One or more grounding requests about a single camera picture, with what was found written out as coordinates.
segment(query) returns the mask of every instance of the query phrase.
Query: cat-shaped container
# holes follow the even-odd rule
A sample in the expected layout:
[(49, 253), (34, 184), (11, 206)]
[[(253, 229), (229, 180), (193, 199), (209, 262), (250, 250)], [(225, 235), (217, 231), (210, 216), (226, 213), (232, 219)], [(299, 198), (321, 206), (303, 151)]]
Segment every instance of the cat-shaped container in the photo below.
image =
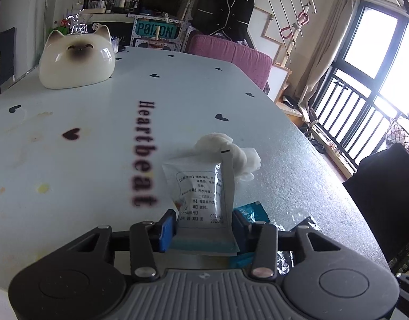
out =
[(54, 30), (44, 47), (38, 73), (46, 88), (66, 89), (105, 81), (115, 65), (107, 26), (101, 26), (93, 34), (64, 36)]

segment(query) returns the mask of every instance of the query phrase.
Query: black jacket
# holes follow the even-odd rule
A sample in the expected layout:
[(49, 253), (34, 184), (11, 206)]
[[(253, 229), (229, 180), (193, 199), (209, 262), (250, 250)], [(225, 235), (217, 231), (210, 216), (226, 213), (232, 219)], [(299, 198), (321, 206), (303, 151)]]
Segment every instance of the black jacket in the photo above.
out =
[(206, 35), (219, 30), (233, 41), (244, 40), (254, 5), (255, 0), (198, 0), (192, 26)]

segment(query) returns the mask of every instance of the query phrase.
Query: cat ears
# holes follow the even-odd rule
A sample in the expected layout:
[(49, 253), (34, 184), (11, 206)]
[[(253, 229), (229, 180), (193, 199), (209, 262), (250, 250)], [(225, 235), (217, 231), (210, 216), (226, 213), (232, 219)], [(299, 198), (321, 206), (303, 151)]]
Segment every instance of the cat ears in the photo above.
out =
[(49, 37), (47, 38), (47, 42), (46, 45), (44, 46), (44, 48), (46, 48), (49, 44), (52, 44), (53, 42), (56, 42), (58, 39), (62, 38), (63, 34), (58, 31), (58, 30), (53, 30)]
[(108, 29), (107, 25), (102, 25), (99, 29), (97, 29), (94, 33), (94, 35), (99, 35), (111, 42), (111, 35), (110, 35), (110, 30)]
[[(110, 35), (110, 30), (108, 29), (107, 25), (102, 25), (99, 29), (97, 29), (94, 32), (94, 35), (102, 36), (105, 38), (108, 42), (111, 42), (111, 35)], [(58, 30), (53, 30), (49, 37), (47, 38), (46, 45), (44, 48), (47, 48), (48, 45), (56, 42), (58, 39), (65, 37), (60, 31)]]

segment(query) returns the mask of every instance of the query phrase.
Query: plastic packet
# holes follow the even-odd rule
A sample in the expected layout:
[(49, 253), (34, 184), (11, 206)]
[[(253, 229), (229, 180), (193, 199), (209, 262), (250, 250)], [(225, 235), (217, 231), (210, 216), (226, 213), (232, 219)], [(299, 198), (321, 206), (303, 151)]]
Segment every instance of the plastic packet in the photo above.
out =
[[(280, 231), (286, 231), (285, 228), (282, 225), (278, 224), (275, 220), (271, 220), (269, 223), (277, 226)], [(312, 216), (306, 217), (296, 226), (301, 225), (309, 226), (314, 230), (322, 232), (321, 228), (317, 225)], [(291, 251), (277, 251), (277, 270), (279, 274), (287, 274), (291, 270), (291, 268), (293, 268), (293, 253)]]
[(164, 162), (172, 200), (179, 210), (170, 249), (201, 255), (238, 252), (231, 220), (234, 172), (229, 150)]
[[(250, 223), (254, 223), (257, 221), (263, 221), (266, 223), (270, 223), (274, 226), (277, 226), (277, 228), (280, 231), (286, 231), (285, 227), (280, 224), (283, 223), (284, 225), (289, 225), (291, 226), (290, 228), (293, 229), (296, 226), (299, 225), (306, 225), (310, 226), (314, 230), (317, 230), (319, 232), (322, 232), (321, 228), (317, 225), (316, 221), (314, 218), (308, 214), (305, 213), (304, 210), (302, 209), (295, 209), (292, 211), (286, 212), (286, 218), (281, 218), (279, 222), (276, 220), (271, 220), (268, 218), (268, 215), (265, 211), (265, 209), (262, 207), (261, 203), (259, 201), (253, 202), (250, 204), (246, 204), (241, 207), (237, 207), (235, 209), (238, 209), (246, 218), (246, 220)], [(297, 225), (292, 226), (292, 223), (298, 222), (299, 220), (302, 220), (299, 222)], [(247, 265), (251, 264), (253, 262), (253, 257), (255, 253), (246, 253), (246, 254), (241, 254), (235, 257), (230, 258), (230, 268), (244, 268)], [(293, 253), (291, 251), (277, 251), (277, 271), (279, 274), (287, 274), (290, 269), (293, 268)]]

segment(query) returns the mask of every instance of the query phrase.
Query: black chair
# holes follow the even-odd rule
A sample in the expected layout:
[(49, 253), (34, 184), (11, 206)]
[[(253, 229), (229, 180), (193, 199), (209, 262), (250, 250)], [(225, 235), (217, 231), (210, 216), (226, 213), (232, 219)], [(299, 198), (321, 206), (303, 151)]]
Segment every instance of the black chair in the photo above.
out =
[(390, 261), (409, 243), (409, 153), (399, 144), (366, 157), (344, 183)]
[(15, 74), (15, 28), (0, 32), (0, 86)]

